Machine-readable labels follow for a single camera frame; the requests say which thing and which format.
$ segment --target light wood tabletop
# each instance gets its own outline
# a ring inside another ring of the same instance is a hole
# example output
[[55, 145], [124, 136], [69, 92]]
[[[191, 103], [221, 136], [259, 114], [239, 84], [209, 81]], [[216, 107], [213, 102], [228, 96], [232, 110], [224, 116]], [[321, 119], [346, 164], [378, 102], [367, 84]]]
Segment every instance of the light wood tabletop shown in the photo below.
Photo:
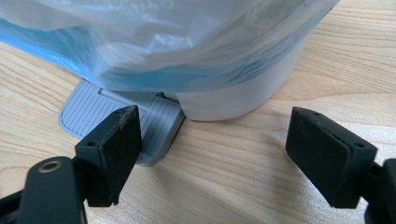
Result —
[[[28, 169], [74, 157], [58, 112], [79, 78], [0, 44], [0, 197]], [[323, 113], [396, 157], [396, 2], [341, 0], [313, 31], [286, 83], [237, 119], [185, 120], [166, 157], [135, 167], [110, 208], [89, 223], [363, 223], [367, 205], [330, 208], [285, 151], [291, 108]]]

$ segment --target plastic bag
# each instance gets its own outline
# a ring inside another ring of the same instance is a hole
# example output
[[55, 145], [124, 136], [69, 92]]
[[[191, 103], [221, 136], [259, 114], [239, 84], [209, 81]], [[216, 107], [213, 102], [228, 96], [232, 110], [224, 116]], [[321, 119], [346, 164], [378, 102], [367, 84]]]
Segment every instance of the plastic bag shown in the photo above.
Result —
[[108, 90], [208, 91], [270, 69], [337, 2], [3, 0], [0, 40]]

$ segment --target wooden table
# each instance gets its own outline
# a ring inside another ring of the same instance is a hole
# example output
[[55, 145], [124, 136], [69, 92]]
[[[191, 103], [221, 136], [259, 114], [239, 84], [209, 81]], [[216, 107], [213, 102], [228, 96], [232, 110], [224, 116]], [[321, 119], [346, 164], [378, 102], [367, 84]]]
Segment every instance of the wooden table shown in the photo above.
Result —
[[[78, 77], [0, 44], [0, 197], [29, 167], [74, 156], [58, 112]], [[90, 223], [362, 223], [330, 208], [285, 152], [291, 107], [324, 113], [396, 157], [396, 2], [342, 0], [314, 30], [290, 78], [237, 119], [185, 120], [163, 161], [136, 167], [120, 204], [88, 208]]]

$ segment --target gray pedal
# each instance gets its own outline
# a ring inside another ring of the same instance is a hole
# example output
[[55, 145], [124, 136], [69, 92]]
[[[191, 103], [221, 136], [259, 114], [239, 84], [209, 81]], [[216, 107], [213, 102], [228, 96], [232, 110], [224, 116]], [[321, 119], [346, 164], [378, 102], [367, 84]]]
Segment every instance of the gray pedal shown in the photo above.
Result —
[[155, 92], [106, 91], [82, 79], [59, 112], [59, 125], [82, 139], [111, 112], [137, 105], [143, 150], [136, 164], [150, 166], [168, 151], [184, 119], [178, 103]]

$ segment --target wooden surface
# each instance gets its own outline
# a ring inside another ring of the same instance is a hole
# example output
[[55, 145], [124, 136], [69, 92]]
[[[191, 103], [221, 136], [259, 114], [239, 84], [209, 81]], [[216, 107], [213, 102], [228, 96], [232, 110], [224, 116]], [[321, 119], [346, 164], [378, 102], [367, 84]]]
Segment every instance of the wooden surface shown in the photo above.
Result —
[[[74, 156], [58, 112], [78, 77], [0, 44], [0, 197], [29, 167]], [[238, 119], [185, 120], [165, 159], [136, 167], [120, 204], [90, 223], [362, 223], [332, 209], [285, 152], [293, 105], [324, 113], [396, 157], [396, 2], [342, 0], [314, 30], [290, 78]]]

